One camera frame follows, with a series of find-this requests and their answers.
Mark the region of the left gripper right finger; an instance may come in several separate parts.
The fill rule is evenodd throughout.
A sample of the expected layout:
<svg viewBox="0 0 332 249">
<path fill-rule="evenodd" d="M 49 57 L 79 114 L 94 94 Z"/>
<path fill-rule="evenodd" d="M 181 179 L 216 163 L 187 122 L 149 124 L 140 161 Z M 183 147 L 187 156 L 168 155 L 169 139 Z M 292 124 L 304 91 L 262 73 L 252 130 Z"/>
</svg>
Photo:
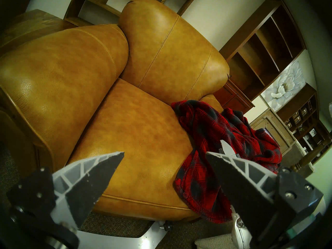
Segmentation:
<svg viewBox="0 0 332 249">
<path fill-rule="evenodd" d="M 323 194 L 290 168 L 275 174 L 256 162 L 207 152 L 223 193 L 252 238 L 250 247 L 305 247 L 322 214 Z"/>
</svg>

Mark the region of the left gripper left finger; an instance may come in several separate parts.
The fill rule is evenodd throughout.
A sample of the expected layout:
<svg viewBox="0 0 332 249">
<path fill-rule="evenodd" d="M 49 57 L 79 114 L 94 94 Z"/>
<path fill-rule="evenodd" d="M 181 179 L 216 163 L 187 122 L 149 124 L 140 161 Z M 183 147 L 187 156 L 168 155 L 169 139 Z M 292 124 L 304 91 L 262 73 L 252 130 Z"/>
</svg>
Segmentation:
<svg viewBox="0 0 332 249">
<path fill-rule="evenodd" d="M 75 161 L 55 173 L 42 167 L 14 185 L 11 205 L 40 221 L 80 228 L 109 185 L 124 152 Z"/>
</svg>

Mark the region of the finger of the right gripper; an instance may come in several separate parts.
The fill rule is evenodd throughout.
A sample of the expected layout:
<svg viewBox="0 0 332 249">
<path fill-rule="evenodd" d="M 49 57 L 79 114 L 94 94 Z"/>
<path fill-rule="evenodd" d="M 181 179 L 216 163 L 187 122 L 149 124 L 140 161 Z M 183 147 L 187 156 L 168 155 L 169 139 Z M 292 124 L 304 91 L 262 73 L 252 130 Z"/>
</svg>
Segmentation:
<svg viewBox="0 0 332 249">
<path fill-rule="evenodd" d="M 235 151 L 233 150 L 233 148 L 224 140 L 221 140 L 221 146 L 222 148 L 220 149 L 220 153 L 224 154 L 226 156 L 230 156 L 230 157 L 237 157 L 240 158 L 239 154 L 236 154 Z"/>
</svg>

